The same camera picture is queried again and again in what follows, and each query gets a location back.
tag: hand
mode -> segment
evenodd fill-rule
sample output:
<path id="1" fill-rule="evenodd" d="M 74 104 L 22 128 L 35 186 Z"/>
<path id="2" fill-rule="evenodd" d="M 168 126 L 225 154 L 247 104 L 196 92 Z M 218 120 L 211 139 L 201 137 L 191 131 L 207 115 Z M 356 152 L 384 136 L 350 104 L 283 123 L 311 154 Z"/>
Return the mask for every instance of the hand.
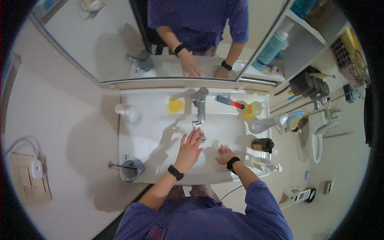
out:
<path id="1" fill-rule="evenodd" d="M 183 70 L 183 76 L 201 76 L 201 72 L 197 67 L 195 58 L 190 52 L 188 52 L 186 48 L 182 49 L 179 52 L 178 56 L 181 64 L 181 69 Z"/>
<path id="2" fill-rule="evenodd" d="M 235 156 L 229 147 L 222 144 L 218 149 L 218 155 L 220 158 L 217 158 L 216 161 L 222 165 L 226 165 Z"/>
<path id="3" fill-rule="evenodd" d="M 214 73 L 214 78 L 226 78 L 226 79 L 232 79 L 231 75 L 229 74 L 228 69 L 225 67 L 219 67 L 216 72 Z"/>
<path id="4" fill-rule="evenodd" d="M 190 169 L 196 162 L 199 157 L 202 148 L 199 148 L 201 141 L 203 140 L 204 134 L 200 135 L 200 128 L 192 130 L 189 134 L 187 141 L 185 141 L 186 134 L 181 138 L 179 154 L 176 158 L 176 163 L 174 167 L 180 172 L 185 173 Z"/>

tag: purple t-shirt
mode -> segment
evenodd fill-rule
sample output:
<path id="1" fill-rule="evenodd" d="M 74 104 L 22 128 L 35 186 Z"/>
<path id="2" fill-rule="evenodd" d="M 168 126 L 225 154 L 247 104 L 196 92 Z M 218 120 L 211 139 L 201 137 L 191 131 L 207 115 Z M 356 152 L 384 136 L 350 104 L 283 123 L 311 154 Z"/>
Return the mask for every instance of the purple t-shirt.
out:
<path id="1" fill-rule="evenodd" d="M 227 19 L 232 40 L 246 43 L 248 0 L 148 0 L 148 26 L 170 26 L 189 51 L 218 45 Z"/>
<path id="2" fill-rule="evenodd" d="M 248 186 L 245 203 L 245 215 L 209 197 L 166 200 L 158 212 L 133 203 L 113 239 L 293 239 L 264 182 Z"/>

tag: dark pump bottle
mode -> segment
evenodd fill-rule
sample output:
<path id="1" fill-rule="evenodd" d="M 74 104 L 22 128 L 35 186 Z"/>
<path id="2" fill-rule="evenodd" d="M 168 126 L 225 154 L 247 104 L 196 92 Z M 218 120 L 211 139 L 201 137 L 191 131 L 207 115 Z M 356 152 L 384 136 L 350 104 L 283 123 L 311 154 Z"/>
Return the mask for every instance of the dark pump bottle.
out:
<path id="1" fill-rule="evenodd" d="M 272 153 L 272 148 L 275 146 L 270 138 L 255 138 L 252 141 L 251 147 L 255 151 Z"/>

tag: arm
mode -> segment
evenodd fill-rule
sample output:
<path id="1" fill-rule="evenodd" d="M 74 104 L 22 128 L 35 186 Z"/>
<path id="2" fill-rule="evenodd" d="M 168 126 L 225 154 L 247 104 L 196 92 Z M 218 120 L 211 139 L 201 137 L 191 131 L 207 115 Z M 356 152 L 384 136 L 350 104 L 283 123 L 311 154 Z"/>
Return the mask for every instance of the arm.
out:
<path id="1" fill-rule="evenodd" d="M 247 168 L 247 166 L 245 166 L 242 162 L 237 161 L 232 166 L 233 170 L 239 176 L 240 181 L 245 189 L 247 189 L 248 186 L 254 181 L 260 181 L 260 178 L 249 168 Z"/>
<path id="2" fill-rule="evenodd" d="M 232 9 L 229 16 L 229 30 L 231 32 L 232 44 L 225 62 L 233 66 L 239 58 L 244 45 L 248 41 L 248 1 L 240 0 Z M 215 78 L 231 78 L 229 71 L 220 67 L 214 74 Z"/>
<path id="3" fill-rule="evenodd" d="M 220 148 L 218 149 L 218 154 L 220 158 L 216 160 L 218 163 L 223 165 L 226 165 L 227 162 L 229 162 L 229 160 L 231 160 L 235 156 L 235 154 L 231 151 L 231 149 L 229 149 L 229 147 L 223 145 L 220 145 Z M 248 186 L 254 181 L 260 180 L 260 178 L 254 172 L 252 172 L 247 166 L 245 166 L 240 161 L 234 162 L 232 167 L 236 174 L 239 176 L 240 181 L 245 189 L 247 189 Z"/>
<path id="4" fill-rule="evenodd" d="M 170 26 L 158 27 L 156 28 L 156 31 L 158 32 L 159 36 L 164 40 L 164 42 L 167 44 L 167 46 L 172 50 L 172 52 L 174 52 L 176 47 L 181 44 L 181 42 L 177 39 L 176 35 L 173 33 Z M 186 48 L 181 50 L 177 54 L 177 56 L 179 57 L 179 60 L 180 60 L 183 76 L 197 76 L 197 77 L 201 76 L 201 72 L 197 67 L 195 58 Z"/>
<path id="5" fill-rule="evenodd" d="M 228 147 L 223 145 L 220 146 L 218 153 L 220 158 L 217 161 L 220 164 L 227 164 L 235 156 Z M 276 239 L 293 239 L 280 207 L 267 185 L 242 162 L 234 162 L 232 167 L 247 190 L 245 214 L 269 229 Z"/>
<path id="6" fill-rule="evenodd" d="M 233 66 L 236 60 L 239 58 L 243 48 L 244 48 L 245 43 L 235 43 L 232 42 L 231 48 L 229 49 L 227 58 L 225 59 L 225 62 Z M 229 75 L 228 69 L 225 67 L 219 67 L 216 72 L 214 73 L 214 78 L 226 78 L 230 79 L 231 76 Z"/>
<path id="7" fill-rule="evenodd" d="M 174 167 L 180 172 L 185 173 L 190 169 L 199 157 L 202 148 L 199 149 L 204 134 L 199 138 L 200 128 L 192 130 L 189 134 L 187 141 L 185 141 L 186 134 L 181 138 L 179 154 L 176 158 Z M 158 211 L 163 205 L 172 186 L 176 183 L 175 177 L 168 171 L 159 179 L 159 181 L 140 199 L 139 203 Z"/>

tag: blue sticker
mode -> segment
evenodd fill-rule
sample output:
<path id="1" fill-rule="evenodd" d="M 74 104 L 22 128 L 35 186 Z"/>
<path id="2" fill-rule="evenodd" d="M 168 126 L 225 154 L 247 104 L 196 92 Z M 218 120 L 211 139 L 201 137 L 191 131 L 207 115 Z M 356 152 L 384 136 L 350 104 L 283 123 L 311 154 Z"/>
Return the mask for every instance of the blue sticker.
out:
<path id="1" fill-rule="evenodd" d="M 306 181 L 308 181 L 309 178 L 310 178 L 310 172 L 307 170 L 307 171 L 305 172 L 304 179 L 305 179 Z"/>

